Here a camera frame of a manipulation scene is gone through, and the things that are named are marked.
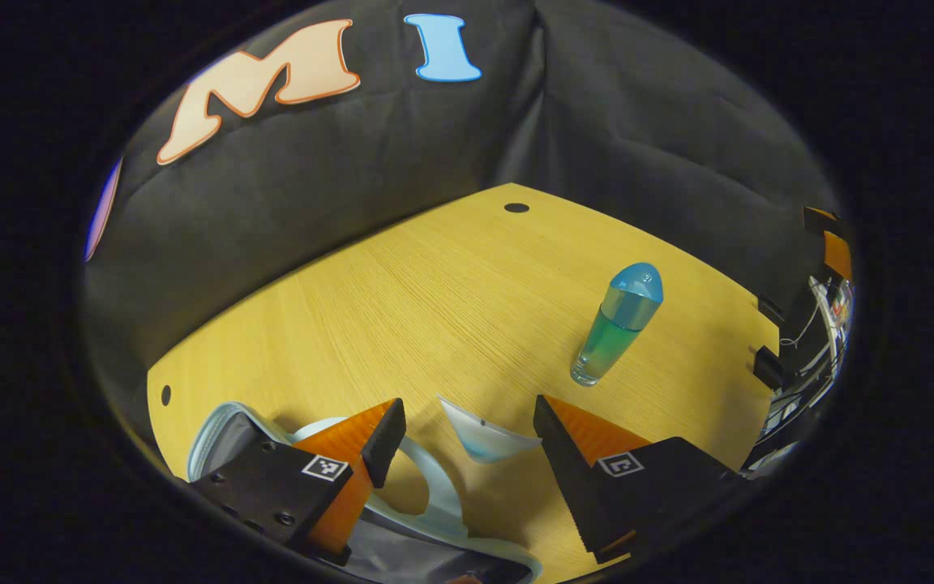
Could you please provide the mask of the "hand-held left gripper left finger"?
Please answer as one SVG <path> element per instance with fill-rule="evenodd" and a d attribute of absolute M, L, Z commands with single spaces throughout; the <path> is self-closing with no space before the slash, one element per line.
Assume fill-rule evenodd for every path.
<path fill-rule="evenodd" d="M 366 503 L 405 436 L 400 398 L 296 437 L 246 404 L 218 406 L 194 437 L 189 484 L 257 535 L 344 565 Z"/>

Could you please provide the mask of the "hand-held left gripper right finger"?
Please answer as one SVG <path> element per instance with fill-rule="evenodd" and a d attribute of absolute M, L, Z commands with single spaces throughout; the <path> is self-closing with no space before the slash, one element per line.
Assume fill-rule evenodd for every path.
<path fill-rule="evenodd" d="M 649 441 L 548 395 L 533 427 L 583 547 L 649 559 L 726 515 L 750 481 L 683 437 Z"/>

